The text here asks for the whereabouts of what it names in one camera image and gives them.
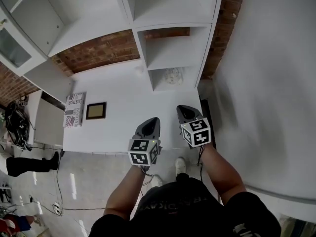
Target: power outlet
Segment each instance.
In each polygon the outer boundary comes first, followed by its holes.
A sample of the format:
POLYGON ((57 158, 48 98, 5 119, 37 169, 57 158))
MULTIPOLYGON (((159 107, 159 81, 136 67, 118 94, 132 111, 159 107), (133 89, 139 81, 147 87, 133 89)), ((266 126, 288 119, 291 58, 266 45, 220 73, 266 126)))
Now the power outlet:
POLYGON ((54 211, 56 212, 56 214, 61 215, 61 207, 60 207, 59 203, 55 202, 53 207, 54 207, 54 211))

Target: black bag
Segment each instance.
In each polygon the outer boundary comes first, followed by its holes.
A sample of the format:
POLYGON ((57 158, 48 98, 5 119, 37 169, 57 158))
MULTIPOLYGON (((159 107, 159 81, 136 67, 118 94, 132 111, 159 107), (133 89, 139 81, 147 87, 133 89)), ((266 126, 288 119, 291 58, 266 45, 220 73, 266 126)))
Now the black bag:
POLYGON ((31 151, 32 148, 28 145, 30 124, 24 107, 12 101, 5 110, 4 119, 13 144, 31 151))

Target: brick wall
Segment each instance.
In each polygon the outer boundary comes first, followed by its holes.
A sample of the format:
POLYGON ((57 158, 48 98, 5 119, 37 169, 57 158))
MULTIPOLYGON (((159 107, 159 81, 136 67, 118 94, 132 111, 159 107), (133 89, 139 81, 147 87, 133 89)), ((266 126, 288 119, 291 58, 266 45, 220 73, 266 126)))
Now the brick wall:
POLYGON ((242 0, 222 0, 212 44, 201 79, 211 79, 214 75, 233 32, 241 3, 242 0))
POLYGON ((190 27, 170 27, 144 31, 145 39, 158 39, 166 37, 189 36, 190 27))
POLYGON ((52 57, 68 76, 96 67, 140 58, 132 30, 121 31, 73 46, 52 57))
POLYGON ((24 77, 18 77, 14 72, 0 63, 0 104, 7 106, 11 101, 24 94, 39 90, 24 77))

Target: black boot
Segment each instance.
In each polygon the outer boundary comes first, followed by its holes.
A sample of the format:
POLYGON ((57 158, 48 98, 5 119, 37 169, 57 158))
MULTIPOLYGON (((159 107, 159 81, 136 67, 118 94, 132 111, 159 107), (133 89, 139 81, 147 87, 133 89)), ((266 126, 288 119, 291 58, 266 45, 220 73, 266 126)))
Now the black boot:
POLYGON ((50 169, 53 169, 53 170, 57 170, 58 169, 58 166, 59 166, 59 154, 58 152, 56 151, 53 158, 49 160, 50 162, 50 169))

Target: white cabinet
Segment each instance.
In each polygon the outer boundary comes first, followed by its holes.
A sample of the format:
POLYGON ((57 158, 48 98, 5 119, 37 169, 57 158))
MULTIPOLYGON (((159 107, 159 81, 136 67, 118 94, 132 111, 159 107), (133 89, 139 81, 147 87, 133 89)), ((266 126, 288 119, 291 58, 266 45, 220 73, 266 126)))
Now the white cabinet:
POLYGON ((45 60, 46 56, 20 29, 0 1, 0 62, 22 76, 45 60))
POLYGON ((48 57, 85 41, 130 29, 122 0, 2 0, 48 57))
POLYGON ((32 126, 29 130, 28 143, 39 142, 48 145, 63 145, 64 111, 41 99, 42 91, 30 94, 25 107, 32 126))
MULTIPOLYGON (((10 24, 7 25, 7 32, 0 35, 0 40, 6 40, 0 42, 1 59, 5 60, 3 63, 9 68, 15 69, 17 74, 23 75, 42 63, 45 60, 43 54, 51 57, 85 41, 132 29, 153 91, 165 91, 196 88, 213 37, 221 0, 2 2, 12 18, 8 17, 10 24), (190 27, 190 35, 146 38, 146 31, 176 27, 190 27), (173 68, 181 71, 181 84, 171 85, 166 82, 165 71, 173 68)), ((43 66, 54 70, 54 65, 51 66, 48 62, 43 66)), ((56 99, 65 101, 64 95, 69 92, 72 82, 63 80, 67 87, 61 88, 65 92, 62 94, 56 90, 57 84, 54 82, 52 86, 49 83, 51 78, 43 75, 43 66, 33 69, 25 77, 56 99)))

